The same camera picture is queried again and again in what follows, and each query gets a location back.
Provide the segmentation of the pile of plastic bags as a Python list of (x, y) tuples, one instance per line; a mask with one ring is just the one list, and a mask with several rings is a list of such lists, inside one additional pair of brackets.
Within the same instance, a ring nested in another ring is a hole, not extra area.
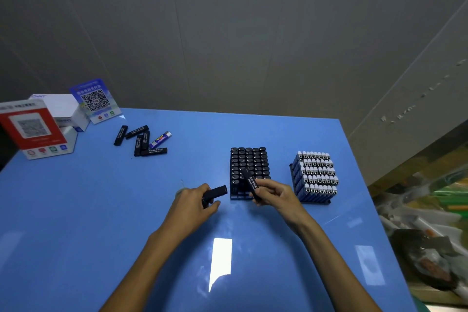
[(415, 173), (373, 202), (412, 296), (468, 312), (468, 161)]

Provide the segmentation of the tray of blue white-capped lighters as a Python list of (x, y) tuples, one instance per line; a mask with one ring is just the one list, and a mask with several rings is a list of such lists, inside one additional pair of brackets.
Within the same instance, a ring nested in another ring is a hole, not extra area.
[(301, 203), (329, 205), (338, 194), (335, 163), (327, 152), (296, 152), (289, 164), (292, 189)]

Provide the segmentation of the tray of black lighters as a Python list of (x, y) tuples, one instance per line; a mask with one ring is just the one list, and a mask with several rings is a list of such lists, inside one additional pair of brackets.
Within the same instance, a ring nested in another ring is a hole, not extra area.
[(243, 171), (252, 179), (270, 179), (270, 167), (265, 147), (232, 147), (229, 161), (229, 194), (232, 201), (248, 201), (251, 185), (244, 178)]

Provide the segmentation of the person's left forearm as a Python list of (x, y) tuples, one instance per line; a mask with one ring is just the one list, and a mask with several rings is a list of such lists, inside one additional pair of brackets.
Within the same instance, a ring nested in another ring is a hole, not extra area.
[(161, 268), (190, 232), (186, 227), (169, 224), (153, 232), (98, 312), (143, 312)]

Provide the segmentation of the person's left hand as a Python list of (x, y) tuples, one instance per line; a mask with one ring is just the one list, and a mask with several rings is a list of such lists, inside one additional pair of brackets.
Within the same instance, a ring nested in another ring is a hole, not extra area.
[(195, 232), (213, 214), (203, 214), (202, 196), (210, 190), (208, 184), (196, 188), (184, 188), (176, 195), (162, 227), (179, 238)]

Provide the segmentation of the blue code sign stand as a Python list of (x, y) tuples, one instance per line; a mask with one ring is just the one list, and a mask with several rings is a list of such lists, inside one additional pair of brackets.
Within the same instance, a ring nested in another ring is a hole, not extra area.
[(70, 93), (94, 125), (122, 114), (108, 87), (100, 78), (74, 85), (70, 88)]

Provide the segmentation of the red code sign stand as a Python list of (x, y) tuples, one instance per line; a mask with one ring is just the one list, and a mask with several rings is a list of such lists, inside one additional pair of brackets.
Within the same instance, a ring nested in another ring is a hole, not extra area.
[(71, 154), (78, 137), (57, 125), (40, 98), (0, 103), (0, 125), (28, 160)]

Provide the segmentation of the person's right forearm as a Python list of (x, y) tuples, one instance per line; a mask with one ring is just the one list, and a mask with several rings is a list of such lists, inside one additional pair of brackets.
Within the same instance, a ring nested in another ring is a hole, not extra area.
[(335, 312), (382, 312), (309, 214), (298, 216), (294, 230), (306, 247)]

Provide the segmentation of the colourful white-capped lighter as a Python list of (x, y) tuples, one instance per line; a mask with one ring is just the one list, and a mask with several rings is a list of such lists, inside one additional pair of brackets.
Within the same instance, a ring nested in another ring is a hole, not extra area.
[(155, 149), (172, 136), (171, 132), (166, 131), (148, 145), (149, 149)]

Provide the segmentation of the plain black lighter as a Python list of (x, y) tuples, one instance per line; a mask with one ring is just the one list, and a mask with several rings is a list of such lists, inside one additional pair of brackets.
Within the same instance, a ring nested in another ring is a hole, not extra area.
[(202, 196), (203, 209), (208, 208), (209, 205), (214, 202), (214, 199), (224, 196), (226, 194), (227, 194), (226, 185), (222, 185), (222, 186), (206, 191)]

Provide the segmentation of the person's right hand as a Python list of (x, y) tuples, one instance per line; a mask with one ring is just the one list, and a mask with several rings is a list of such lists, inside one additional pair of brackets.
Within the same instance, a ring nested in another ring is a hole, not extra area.
[(277, 207), (273, 207), (284, 219), (289, 228), (298, 236), (306, 229), (317, 227), (317, 222), (302, 206), (292, 188), (280, 183), (280, 196)]

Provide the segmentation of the white cardboard box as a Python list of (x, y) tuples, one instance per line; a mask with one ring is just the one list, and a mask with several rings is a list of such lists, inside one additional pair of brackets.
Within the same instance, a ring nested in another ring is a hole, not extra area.
[(85, 132), (90, 123), (71, 94), (32, 94), (29, 99), (43, 100), (58, 127), (73, 127), (76, 132)]

